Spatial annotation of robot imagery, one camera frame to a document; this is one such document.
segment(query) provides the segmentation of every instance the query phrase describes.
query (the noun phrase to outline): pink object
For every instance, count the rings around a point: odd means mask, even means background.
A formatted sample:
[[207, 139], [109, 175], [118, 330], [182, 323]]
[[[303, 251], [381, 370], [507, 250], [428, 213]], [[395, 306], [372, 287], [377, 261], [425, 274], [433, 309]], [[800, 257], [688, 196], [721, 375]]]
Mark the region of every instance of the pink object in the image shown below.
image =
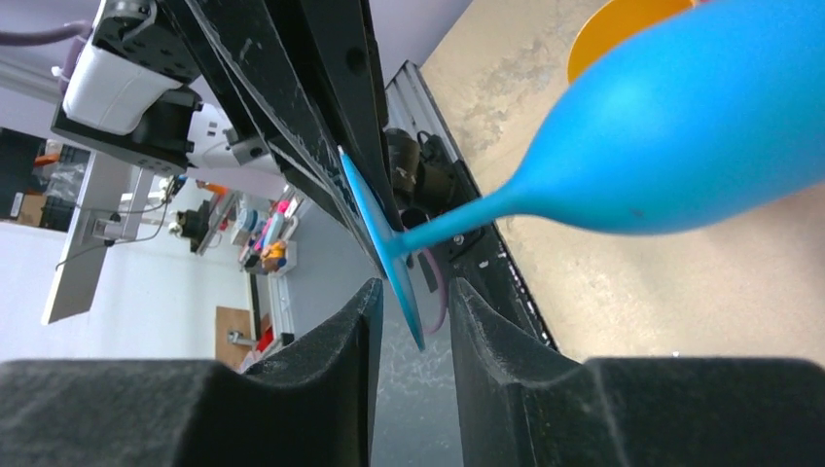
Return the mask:
[[272, 219], [269, 219], [266, 224], [264, 224], [264, 229], [261, 231], [261, 236], [258, 237], [258, 241], [255, 242], [255, 251], [261, 251], [261, 248], [264, 247], [264, 238], [267, 237], [267, 232], [269, 231], [269, 226], [272, 225]]

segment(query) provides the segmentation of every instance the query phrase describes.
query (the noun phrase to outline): floor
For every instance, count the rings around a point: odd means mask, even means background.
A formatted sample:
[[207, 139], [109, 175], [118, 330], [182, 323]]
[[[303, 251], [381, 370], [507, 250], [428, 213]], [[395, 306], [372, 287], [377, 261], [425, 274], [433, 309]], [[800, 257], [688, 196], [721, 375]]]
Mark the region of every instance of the floor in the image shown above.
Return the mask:
[[[364, 282], [377, 277], [355, 239], [317, 206], [301, 218], [293, 239], [298, 265], [287, 274], [296, 338], [332, 316]], [[425, 326], [435, 320], [438, 298], [415, 264], [412, 286]], [[373, 464], [453, 467], [463, 464], [455, 399], [449, 321], [426, 338], [419, 352], [389, 286], [373, 436]]]
[[[475, 0], [421, 67], [485, 193], [518, 166], [567, 87], [578, 30], [604, 0]], [[772, 355], [825, 364], [825, 187], [720, 225], [627, 238], [499, 222], [561, 350]]]

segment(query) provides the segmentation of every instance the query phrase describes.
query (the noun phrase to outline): table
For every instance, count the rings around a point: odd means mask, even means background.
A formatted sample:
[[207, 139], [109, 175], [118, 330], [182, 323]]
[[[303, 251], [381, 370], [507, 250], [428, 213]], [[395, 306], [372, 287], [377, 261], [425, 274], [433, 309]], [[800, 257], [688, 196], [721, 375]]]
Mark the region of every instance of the table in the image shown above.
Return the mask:
[[[518, 166], [566, 89], [576, 33], [603, 3], [475, 0], [422, 65], [484, 193]], [[825, 364], [825, 187], [663, 237], [528, 217], [498, 226], [572, 358], [783, 355]]]

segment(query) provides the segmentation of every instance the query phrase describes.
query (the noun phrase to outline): marble surface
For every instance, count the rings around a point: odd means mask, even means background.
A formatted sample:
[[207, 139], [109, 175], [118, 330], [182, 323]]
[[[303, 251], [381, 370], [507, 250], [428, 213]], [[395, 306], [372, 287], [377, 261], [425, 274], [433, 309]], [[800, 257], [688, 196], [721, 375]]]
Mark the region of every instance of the marble surface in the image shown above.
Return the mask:
[[[422, 74], [484, 193], [515, 171], [565, 91], [575, 35], [603, 0], [475, 0]], [[499, 222], [561, 350], [782, 355], [825, 363], [825, 187], [655, 238]]]

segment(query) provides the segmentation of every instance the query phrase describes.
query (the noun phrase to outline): purple cable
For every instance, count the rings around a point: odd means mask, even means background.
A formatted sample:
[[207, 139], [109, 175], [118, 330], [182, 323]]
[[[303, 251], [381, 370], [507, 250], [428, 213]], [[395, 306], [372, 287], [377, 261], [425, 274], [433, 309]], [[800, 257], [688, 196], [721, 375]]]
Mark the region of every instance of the purple cable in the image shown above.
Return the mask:
[[430, 249], [424, 248], [421, 250], [421, 253], [424, 255], [424, 258], [427, 259], [427, 263], [430, 264], [430, 269], [433, 270], [433, 275], [436, 276], [436, 287], [439, 289], [439, 300], [441, 302], [438, 319], [431, 327], [424, 329], [424, 334], [431, 335], [436, 334], [438, 330], [444, 326], [444, 320], [447, 318], [447, 288], [444, 285], [444, 277], [441, 275], [441, 270], [439, 269], [432, 252], [430, 252]]
[[46, 46], [71, 39], [75, 36], [89, 37], [91, 24], [88, 21], [73, 21], [55, 29], [38, 32], [0, 31], [0, 46], [34, 47]]
[[65, 95], [69, 88], [69, 80], [77, 66], [77, 60], [83, 46], [91, 35], [91, 23], [86, 20], [73, 21], [55, 29], [38, 32], [9, 32], [0, 31], [0, 47], [35, 47], [54, 44], [74, 38], [69, 55], [63, 62], [63, 69], [60, 75], [60, 93]]
[[89, 39], [89, 36], [91, 36], [90, 22], [77, 21], [77, 24], [82, 24], [86, 28], [75, 35], [72, 46], [69, 48], [69, 55], [66, 56], [66, 61], [63, 62], [63, 71], [60, 72], [60, 83], [58, 84], [61, 95], [66, 95], [66, 90], [69, 89], [69, 80], [72, 79], [72, 75], [75, 73], [75, 66], [77, 66], [77, 60], [80, 58], [80, 52], [83, 51], [86, 41]]

